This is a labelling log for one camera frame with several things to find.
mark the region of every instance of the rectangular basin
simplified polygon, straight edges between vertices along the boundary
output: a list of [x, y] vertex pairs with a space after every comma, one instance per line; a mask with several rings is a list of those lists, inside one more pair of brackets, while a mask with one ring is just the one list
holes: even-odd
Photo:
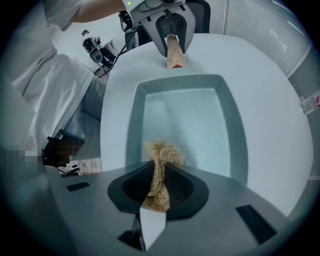
[[127, 132], [126, 165], [149, 160], [144, 145], [150, 140], [174, 145], [187, 166], [247, 184], [246, 136], [237, 105], [220, 75], [139, 83]]

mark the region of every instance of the person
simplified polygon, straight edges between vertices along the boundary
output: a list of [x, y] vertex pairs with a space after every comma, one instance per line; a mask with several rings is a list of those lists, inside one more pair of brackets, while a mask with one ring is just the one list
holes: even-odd
[[110, 69], [113, 61], [116, 59], [116, 56], [114, 56], [104, 45], [101, 44], [101, 38], [99, 36], [93, 37], [88, 30], [84, 30], [81, 34], [82, 46], [85, 48], [85, 50], [90, 52], [93, 48], [98, 47], [102, 54], [101, 63]]
[[84, 65], [59, 54], [48, 25], [67, 30], [125, 9], [121, 0], [40, 0], [12, 33], [0, 62], [10, 85], [34, 113], [21, 148], [41, 153], [60, 129], [84, 140], [77, 159], [100, 157], [100, 121], [105, 85]]

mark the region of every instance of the machine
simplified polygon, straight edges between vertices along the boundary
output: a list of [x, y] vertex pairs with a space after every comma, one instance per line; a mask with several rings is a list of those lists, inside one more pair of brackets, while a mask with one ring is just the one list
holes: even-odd
[[165, 57], [168, 53], [165, 38], [168, 35], [178, 37], [183, 53], [187, 51], [194, 36], [196, 20], [185, 2], [186, 0], [123, 0], [133, 27], [141, 24]]

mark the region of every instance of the black rectangular slot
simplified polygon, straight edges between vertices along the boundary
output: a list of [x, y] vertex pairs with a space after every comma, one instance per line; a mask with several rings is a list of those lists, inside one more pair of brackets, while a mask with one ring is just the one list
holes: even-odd
[[83, 188], [88, 187], [88, 186], [90, 186], [89, 183], [87, 183], [87, 182], [80, 182], [80, 183], [77, 183], [77, 184], [68, 185], [68, 186], [66, 186], [66, 187], [67, 187], [67, 189], [68, 189], [69, 191], [75, 191], [75, 190], [83, 189]]
[[259, 244], [263, 244], [277, 233], [251, 205], [235, 209]]
[[144, 237], [142, 235], [142, 228], [140, 222], [140, 215], [136, 214], [133, 221], [132, 229], [123, 232], [118, 239], [127, 244], [128, 246], [134, 247], [137, 250], [146, 251], [146, 245]]

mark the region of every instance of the white wall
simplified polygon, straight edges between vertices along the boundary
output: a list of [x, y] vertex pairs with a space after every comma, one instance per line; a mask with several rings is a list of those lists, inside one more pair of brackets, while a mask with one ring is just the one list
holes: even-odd
[[125, 45], [125, 33], [121, 29], [117, 13], [93, 22], [73, 23], [65, 32], [50, 27], [52, 41], [58, 52], [79, 60], [91, 71], [95, 71], [99, 66], [90, 59], [89, 54], [82, 47], [83, 30], [88, 30], [93, 36], [100, 37], [104, 44], [112, 39], [120, 48]]

